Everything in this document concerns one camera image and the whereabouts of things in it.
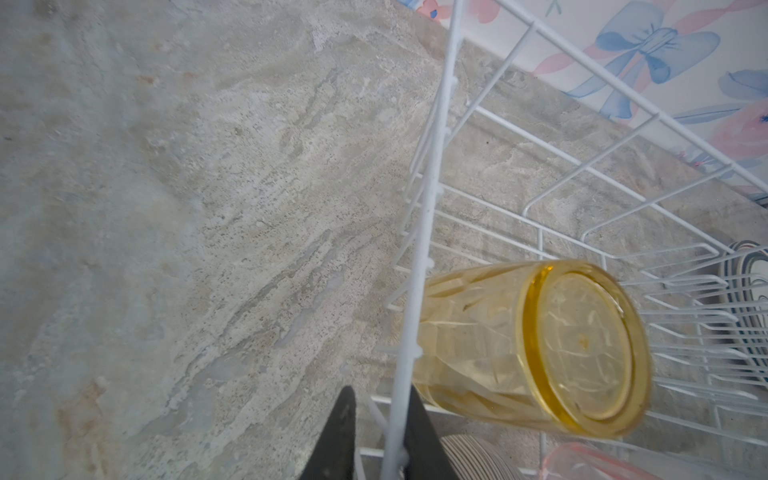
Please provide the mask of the pink ribbed glass cup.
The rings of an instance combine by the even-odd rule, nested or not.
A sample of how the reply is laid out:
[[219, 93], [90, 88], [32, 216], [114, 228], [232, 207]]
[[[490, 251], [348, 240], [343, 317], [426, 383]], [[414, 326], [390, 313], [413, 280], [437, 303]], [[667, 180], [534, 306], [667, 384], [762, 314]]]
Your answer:
[[659, 477], [581, 443], [566, 443], [548, 454], [541, 480], [659, 480]]

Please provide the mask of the white wire dish rack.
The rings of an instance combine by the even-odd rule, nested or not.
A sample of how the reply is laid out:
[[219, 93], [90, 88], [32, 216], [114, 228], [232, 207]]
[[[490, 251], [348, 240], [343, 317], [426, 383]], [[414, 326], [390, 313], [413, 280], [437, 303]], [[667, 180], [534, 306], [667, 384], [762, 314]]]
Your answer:
[[532, 479], [765, 478], [766, 3], [407, 8], [448, 37], [355, 477], [451, 477], [463, 419]]

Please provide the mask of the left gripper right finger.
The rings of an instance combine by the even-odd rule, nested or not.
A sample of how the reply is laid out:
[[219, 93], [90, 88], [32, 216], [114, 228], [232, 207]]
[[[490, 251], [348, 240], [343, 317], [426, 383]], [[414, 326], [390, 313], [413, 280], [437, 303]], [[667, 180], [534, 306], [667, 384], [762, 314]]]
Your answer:
[[405, 479], [459, 479], [414, 386], [410, 391], [404, 447], [408, 454]]

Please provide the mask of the white plate black characters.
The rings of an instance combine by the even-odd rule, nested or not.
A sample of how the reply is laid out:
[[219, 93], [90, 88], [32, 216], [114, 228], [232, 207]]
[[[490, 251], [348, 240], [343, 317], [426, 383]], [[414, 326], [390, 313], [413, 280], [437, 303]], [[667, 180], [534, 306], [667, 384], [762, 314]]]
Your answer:
[[719, 264], [719, 276], [726, 282], [721, 301], [736, 317], [730, 341], [746, 356], [742, 362], [751, 376], [767, 385], [767, 248], [752, 240], [730, 248]]

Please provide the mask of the small white ceramic bowl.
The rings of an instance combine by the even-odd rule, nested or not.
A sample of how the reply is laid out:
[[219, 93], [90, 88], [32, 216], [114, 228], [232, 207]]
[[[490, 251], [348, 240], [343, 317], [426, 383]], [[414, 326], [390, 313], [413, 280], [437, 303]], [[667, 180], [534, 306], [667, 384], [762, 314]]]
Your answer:
[[497, 447], [467, 434], [440, 438], [450, 464], [459, 479], [523, 480], [518, 467]]

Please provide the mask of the yellow ribbed glass cup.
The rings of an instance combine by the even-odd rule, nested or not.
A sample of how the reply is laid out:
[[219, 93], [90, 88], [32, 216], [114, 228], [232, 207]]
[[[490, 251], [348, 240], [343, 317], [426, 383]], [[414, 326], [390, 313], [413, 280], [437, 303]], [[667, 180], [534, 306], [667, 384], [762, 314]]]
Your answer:
[[612, 439], [650, 404], [652, 358], [628, 294], [580, 260], [504, 263], [429, 278], [413, 384], [484, 422]]

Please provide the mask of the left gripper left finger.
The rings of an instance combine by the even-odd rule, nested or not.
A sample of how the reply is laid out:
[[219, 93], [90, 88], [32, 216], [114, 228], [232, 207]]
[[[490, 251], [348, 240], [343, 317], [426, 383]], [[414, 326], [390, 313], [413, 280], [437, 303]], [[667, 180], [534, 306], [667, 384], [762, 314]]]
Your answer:
[[352, 480], [356, 438], [356, 397], [344, 386], [327, 418], [300, 480]]

